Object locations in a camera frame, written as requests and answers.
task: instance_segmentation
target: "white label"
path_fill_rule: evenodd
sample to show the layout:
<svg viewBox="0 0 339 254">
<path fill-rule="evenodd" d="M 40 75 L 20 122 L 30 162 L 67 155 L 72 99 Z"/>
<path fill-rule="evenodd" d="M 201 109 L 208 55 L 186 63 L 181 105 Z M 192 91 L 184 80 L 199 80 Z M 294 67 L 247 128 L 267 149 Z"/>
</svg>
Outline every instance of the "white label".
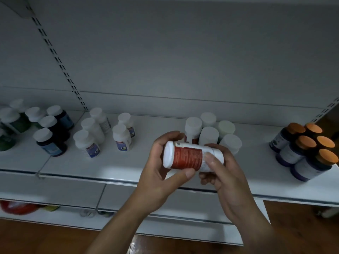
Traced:
<svg viewBox="0 0 339 254">
<path fill-rule="evenodd" d="M 270 145 L 276 147 L 277 149 L 282 149 L 290 142 L 282 137 L 281 133 L 277 134 L 277 136 L 270 142 Z"/>
<path fill-rule="evenodd" d="M 109 123 L 108 118 L 106 118 L 106 120 L 100 123 L 99 125 L 100 125 L 101 130 L 105 134 L 107 134 L 111 130 L 111 124 Z"/>
<path fill-rule="evenodd" d="M 303 160 L 299 161 L 294 165 L 295 171 L 307 179 L 312 179 L 320 174 L 322 174 L 324 171 L 319 171 L 313 168 L 307 160 L 304 158 Z"/>
<path fill-rule="evenodd" d="M 280 156 L 284 161 L 290 164 L 295 164 L 304 157 L 303 155 L 296 154 L 294 151 L 292 151 L 290 145 L 287 145 L 281 150 Z"/>
</svg>

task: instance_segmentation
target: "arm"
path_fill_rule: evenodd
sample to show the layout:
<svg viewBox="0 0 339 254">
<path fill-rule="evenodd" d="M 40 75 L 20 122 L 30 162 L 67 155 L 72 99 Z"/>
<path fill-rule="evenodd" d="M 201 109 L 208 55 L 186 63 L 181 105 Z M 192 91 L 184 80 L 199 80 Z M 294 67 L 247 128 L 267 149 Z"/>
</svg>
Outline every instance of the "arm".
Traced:
<svg viewBox="0 0 339 254">
<path fill-rule="evenodd" d="M 163 146 L 168 141 L 178 141 L 183 137 L 184 134 L 173 131 L 154 141 L 138 186 L 123 207 L 92 242 L 86 254 L 126 254 L 129 244 L 144 218 L 159 209 L 172 192 L 194 176 L 195 170 L 189 168 L 165 179 L 170 169 L 166 169 L 162 165 Z"/>
<path fill-rule="evenodd" d="M 205 161 L 215 174 L 200 173 L 201 184 L 214 185 L 221 207 L 238 228 L 248 253 L 288 254 L 286 247 L 256 205 L 246 177 L 233 155 L 226 147 L 217 144 L 208 146 L 222 151 L 225 166 L 207 153 Z"/>
</svg>

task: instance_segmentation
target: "orange cap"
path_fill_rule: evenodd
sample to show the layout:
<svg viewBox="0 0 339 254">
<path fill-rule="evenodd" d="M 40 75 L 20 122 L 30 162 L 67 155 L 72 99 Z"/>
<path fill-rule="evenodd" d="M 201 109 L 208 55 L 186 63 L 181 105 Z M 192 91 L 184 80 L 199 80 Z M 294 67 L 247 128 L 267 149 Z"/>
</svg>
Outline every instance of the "orange cap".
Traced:
<svg viewBox="0 0 339 254">
<path fill-rule="evenodd" d="M 326 148 L 334 148 L 336 144 L 330 139 L 325 136 L 317 136 L 317 141 L 320 145 L 326 147 Z"/>
<path fill-rule="evenodd" d="M 305 127 L 312 131 L 313 133 L 317 133 L 317 134 L 321 134 L 322 133 L 322 129 L 321 127 L 317 126 L 316 124 L 313 124 L 313 123 L 307 123 L 305 125 Z"/>
<path fill-rule="evenodd" d="M 305 136 L 305 135 L 299 136 L 298 139 L 296 140 L 296 144 L 301 149 L 304 149 L 304 150 L 307 150 L 309 148 L 314 148 L 317 146 L 316 142 L 312 138 Z"/>
<path fill-rule="evenodd" d="M 306 131 L 306 129 L 304 128 L 304 126 L 298 124 L 298 123 L 290 123 L 287 127 L 286 127 L 287 131 L 290 132 L 291 134 L 296 134 L 296 133 L 304 133 Z"/>
<path fill-rule="evenodd" d="M 339 162 L 338 156 L 326 149 L 320 149 L 319 153 L 316 155 L 316 159 L 328 166 L 332 166 Z"/>
</svg>

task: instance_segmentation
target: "hand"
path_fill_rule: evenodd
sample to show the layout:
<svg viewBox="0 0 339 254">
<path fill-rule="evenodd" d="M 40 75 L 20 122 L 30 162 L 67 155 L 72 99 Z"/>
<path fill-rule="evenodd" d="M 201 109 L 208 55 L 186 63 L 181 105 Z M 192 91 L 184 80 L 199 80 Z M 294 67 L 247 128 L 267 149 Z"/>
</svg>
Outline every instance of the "hand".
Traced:
<svg viewBox="0 0 339 254">
<path fill-rule="evenodd" d="M 165 179 L 170 169 L 166 169 L 162 165 L 164 145 L 168 141 L 178 141 L 183 137 L 183 133 L 172 131 L 154 141 L 138 186 L 126 202 L 127 205 L 133 205 L 133 208 L 138 210 L 142 216 L 146 217 L 159 209 L 172 192 L 194 176 L 195 170 L 186 168 Z"/>
<path fill-rule="evenodd" d="M 199 177 L 202 185 L 207 183 L 214 185 L 225 215 L 237 227 L 246 222 L 252 223 L 253 219 L 265 219 L 253 199 L 244 172 L 229 149 L 218 144 L 206 145 L 221 150 L 226 165 L 207 153 L 204 159 L 215 174 L 199 173 Z"/>
</svg>

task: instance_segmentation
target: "wooden floor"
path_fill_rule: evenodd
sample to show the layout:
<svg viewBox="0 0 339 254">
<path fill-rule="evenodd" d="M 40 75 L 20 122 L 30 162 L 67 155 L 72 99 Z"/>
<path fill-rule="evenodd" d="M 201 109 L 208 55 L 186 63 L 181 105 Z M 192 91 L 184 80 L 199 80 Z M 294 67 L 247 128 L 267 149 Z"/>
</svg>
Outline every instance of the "wooden floor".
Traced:
<svg viewBox="0 0 339 254">
<path fill-rule="evenodd" d="M 273 227 L 293 254 L 338 254 L 339 216 L 319 219 L 308 205 L 265 202 Z M 97 231 L 0 219 L 0 253 L 80 254 Z M 242 247 L 135 236 L 129 254 L 244 253 Z"/>
</svg>

